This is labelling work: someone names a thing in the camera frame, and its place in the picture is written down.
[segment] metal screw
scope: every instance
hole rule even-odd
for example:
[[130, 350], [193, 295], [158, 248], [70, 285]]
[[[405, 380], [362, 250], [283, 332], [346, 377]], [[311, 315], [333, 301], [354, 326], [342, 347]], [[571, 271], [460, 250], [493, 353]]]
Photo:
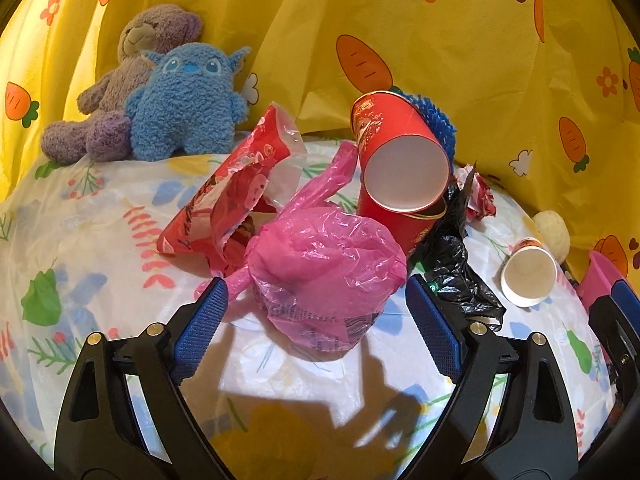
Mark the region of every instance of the metal screw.
[[151, 336], [160, 335], [162, 332], [164, 332], [164, 325], [162, 323], [152, 323], [146, 327], [146, 333]]
[[486, 334], [486, 325], [484, 323], [480, 323], [478, 321], [473, 322], [469, 329], [476, 335], [484, 335]]
[[101, 339], [102, 339], [102, 335], [99, 332], [94, 332], [92, 334], [89, 334], [89, 337], [86, 339], [86, 341], [90, 345], [97, 345]]
[[546, 344], [546, 337], [544, 337], [540, 332], [536, 332], [531, 338], [536, 345], [544, 346]]

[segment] blue plush toy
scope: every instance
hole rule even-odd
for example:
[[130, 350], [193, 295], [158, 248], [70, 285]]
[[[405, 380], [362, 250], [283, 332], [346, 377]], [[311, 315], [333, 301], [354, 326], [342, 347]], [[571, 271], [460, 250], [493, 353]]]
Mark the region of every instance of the blue plush toy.
[[188, 155], [230, 153], [234, 127], [248, 114], [234, 76], [249, 50], [226, 56], [209, 44], [188, 43], [164, 55], [144, 52], [155, 68], [125, 103], [134, 156], [153, 162], [179, 148]]

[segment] yellow backdrop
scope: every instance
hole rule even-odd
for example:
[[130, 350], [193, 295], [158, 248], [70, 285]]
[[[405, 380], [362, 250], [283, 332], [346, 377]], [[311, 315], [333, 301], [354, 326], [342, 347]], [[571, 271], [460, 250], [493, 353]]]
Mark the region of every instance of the yellow backdrop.
[[362, 92], [421, 92], [459, 162], [565, 218], [578, 277], [597, 248], [640, 288], [640, 52], [609, 0], [24, 0], [0, 38], [0, 199], [44, 125], [79, 117], [124, 24], [165, 2], [203, 17], [203, 41], [253, 47], [250, 123], [276, 101], [303, 132], [344, 133]]

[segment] blue gripper pad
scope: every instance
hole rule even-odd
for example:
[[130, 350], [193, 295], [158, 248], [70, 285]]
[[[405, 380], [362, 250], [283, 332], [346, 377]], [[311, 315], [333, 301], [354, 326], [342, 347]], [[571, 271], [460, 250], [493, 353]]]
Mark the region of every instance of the blue gripper pad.
[[174, 384], [180, 385], [182, 380], [193, 377], [196, 373], [204, 352], [225, 315], [228, 299], [224, 280], [219, 280], [208, 294], [205, 291], [198, 298], [200, 307], [174, 346], [175, 364], [171, 370]]
[[611, 297], [636, 331], [636, 334], [640, 335], [640, 301], [633, 290], [626, 282], [619, 280], [611, 289]]
[[404, 297], [438, 371], [457, 383], [464, 361], [460, 341], [415, 276], [407, 281]]

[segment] black plastic bag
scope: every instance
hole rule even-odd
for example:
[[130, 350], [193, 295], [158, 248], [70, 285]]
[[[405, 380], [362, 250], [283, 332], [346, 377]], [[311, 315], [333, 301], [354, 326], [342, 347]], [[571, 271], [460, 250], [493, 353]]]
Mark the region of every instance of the black plastic bag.
[[502, 328], [506, 309], [468, 264], [463, 242], [466, 237], [466, 207], [475, 174], [474, 167], [462, 190], [455, 180], [449, 184], [444, 196], [447, 212], [418, 244], [410, 265], [422, 264], [424, 279], [439, 298], [458, 304], [467, 319], [485, 318], [482, 321], [498, 331]]

